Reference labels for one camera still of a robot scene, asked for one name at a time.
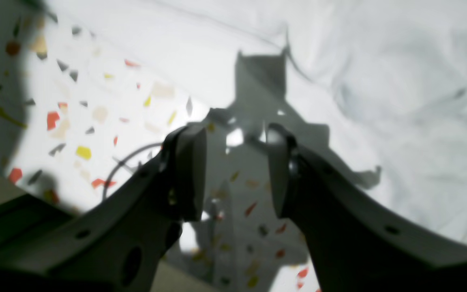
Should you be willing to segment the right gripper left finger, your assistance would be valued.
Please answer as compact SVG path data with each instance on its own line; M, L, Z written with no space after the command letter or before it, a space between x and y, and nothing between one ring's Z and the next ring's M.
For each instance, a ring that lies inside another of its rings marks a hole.
M120 189L72 217L30 194L0 204L0 292L148 292L182 223L201 218L206 130L167 135Z

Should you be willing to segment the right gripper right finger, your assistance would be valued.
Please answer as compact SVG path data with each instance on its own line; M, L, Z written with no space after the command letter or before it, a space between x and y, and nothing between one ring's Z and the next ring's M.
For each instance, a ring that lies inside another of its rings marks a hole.
M323 292L467 292L467 246L352 185L279 124L267 129L276 216L306 239Z

